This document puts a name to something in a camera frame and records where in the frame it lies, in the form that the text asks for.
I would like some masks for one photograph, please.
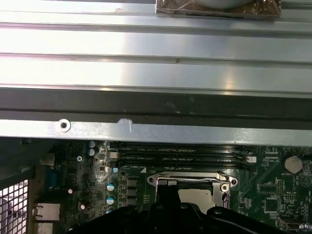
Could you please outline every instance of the chip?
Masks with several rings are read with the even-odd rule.
[[[265,200],[265,213],[277,213],[278,211],[278,199],[277,198],[267,198]]]

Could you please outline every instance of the green circuit board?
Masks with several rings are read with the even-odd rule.
[[[56,155],[62,158],[60,187],[78,187],[76,193],[67,197],[66,205],[61,206],[63,225],[59,233],[122,206],[134,205],[139,211],[148,209],[156,200],[156,190],[147,178],[164,171],[221,171],[238,180],[231,188],[232,210],[285,231],[288,231],[285,220],[295,220],[300,224],[296,232],[310,231],[305,228],[312,215],[310,148],[239,146],[228,152],[232,155],[240,151],[239,157],[223,160],[205,157],[204,152],[197,150],[202,146],[183,150],[180,145],[166,145],[160,146],[160,150],[159,145],[142,148],[138,145],[133,151],[119,142],[114,142],[114,147],[109,142],[92,141],[91,145],[94,143],[90,148],[89,142],[65,141]],[[242,161],[242,155],[249,161]],[[285,168],[285,160],[290,157],[297,160],[288,164],[292,172]],[[88,207],[82,210],[80,205],[85,201]]]

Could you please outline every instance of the blue capacitor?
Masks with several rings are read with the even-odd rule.
[[[108,198],[106,199],[106,203],[108,205],[113,205],[114,202],[115,202],[115,196],[113,195],[108,196]]]
[[[107,185],[107,190],[111,192],[115,189],[115,186],[116,186],[115,182],[113,182],[113,181],[109,182]]]

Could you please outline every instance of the metal grill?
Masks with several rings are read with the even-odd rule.
[[[26,233],[28,180],[0,191],[0,234]]]

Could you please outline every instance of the screw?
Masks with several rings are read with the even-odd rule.
[[[222,184],[221,185],[221,191],[222,192],[227,192],[229,190],[229,185],[227,184]]]
[[[77,161],[78,161],[78,162],[82,162],[82,161],[83,161],[83,158],[82,158],[81,156],[78,156],[78,157],[77,157]]]
[[[71,124],[67,119],[61,119],[59,122],[59,129],[61,132],[66,133],[71,128]]]

